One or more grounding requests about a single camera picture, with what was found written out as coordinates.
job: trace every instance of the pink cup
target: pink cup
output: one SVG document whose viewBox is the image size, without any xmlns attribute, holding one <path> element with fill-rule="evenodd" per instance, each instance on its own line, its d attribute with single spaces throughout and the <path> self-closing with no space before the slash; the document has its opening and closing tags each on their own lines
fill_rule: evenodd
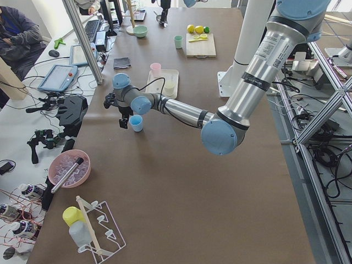
<svg viewBox="0 0 352 264">
<path fill-rule="evenodd" d="M 152 70 L 152 74 L 154 78 L 159 78 L 161 76 L 161 64 L 158 62 L 154 62 L 150 64 L 150 69 Z"/>
</svg>

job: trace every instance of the brown table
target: brown table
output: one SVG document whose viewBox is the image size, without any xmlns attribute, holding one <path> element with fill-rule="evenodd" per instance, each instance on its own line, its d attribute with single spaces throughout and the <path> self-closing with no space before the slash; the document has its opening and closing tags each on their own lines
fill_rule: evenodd
<svg viewBox="0 0 352 264">
<path fill-rule="evenodd" d="M 152 62 L 179 70 L 180 101 L 211 112 L 225 103 L 216 76 L 232 64 L 240 11 L 170 9 L 167 28 L 159 27 L 152 11 L 145 39 L 127 35 L 125 27 L 117 37 L 103 71 L 106 81 L 75 145 L 90 155 L 92 172 L 83 185 L 56 193 L 29 263 L 94 262 L 89 252 L 76 252 L 62 220 L 66 207 L 77 206 L 76 195 L 107 201 L 126 239 L 106 263 L 315 263 L 265 99 L 245 141 L 222 157 L 203 147 L 199 130 L 170 116 L 151 111 L 144 130 L 135 133 L 119 128 L 117 108 L 104 109 L 114 74 L 126 72 L 142 87 Z M 216 58 L 186 58 L 185 41 L 183 49 L 174 48 L 173 36 L 185 36 L 188 24 L 211 28 Z M 114 71 L 113 58 L 120 57 L 129 57 L 132 67 Z"/>
</svg>

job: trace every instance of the computer mouse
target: computer mouse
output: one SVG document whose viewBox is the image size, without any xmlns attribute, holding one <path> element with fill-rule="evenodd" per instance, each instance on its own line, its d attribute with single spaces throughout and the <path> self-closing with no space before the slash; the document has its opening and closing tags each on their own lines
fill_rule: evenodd
<svg viewBox="0 0 352 264">
<path fill-rule="evenodd" d="M 52 50 L 49 51 L 49 56 L 57 58 L 57 57 L 60 56 L 60 53 L 58 51 L 52 49 Z"/>
</svg>

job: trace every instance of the blue cup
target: blue cup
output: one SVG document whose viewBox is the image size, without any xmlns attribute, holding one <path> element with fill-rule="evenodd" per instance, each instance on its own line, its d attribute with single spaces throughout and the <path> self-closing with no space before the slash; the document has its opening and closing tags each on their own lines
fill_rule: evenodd
<svg viewBox="0 0 352 264">
<path fill-rule="evenodd" d="M 143 117 L 139 114 L 132 115 L 129 119 L 133 131 L 140 132 L 143 129 Z"/>
</svg>

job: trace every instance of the yellow cup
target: yellow cup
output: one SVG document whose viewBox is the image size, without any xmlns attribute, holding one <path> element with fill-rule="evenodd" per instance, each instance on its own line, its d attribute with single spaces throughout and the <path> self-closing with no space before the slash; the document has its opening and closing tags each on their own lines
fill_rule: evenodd
<svg viewBox="0 0 352 264">
<path fill-rule="evenodd" d="M 77 207 L 70 206 L 66 208 L 66 210 L 62 214 L 62 219 L 66 222 L 66 224 L 70 227 L 74 222 L 80 220 L 82 222 L 86 222 L 81 210 Z"/>
</svg>

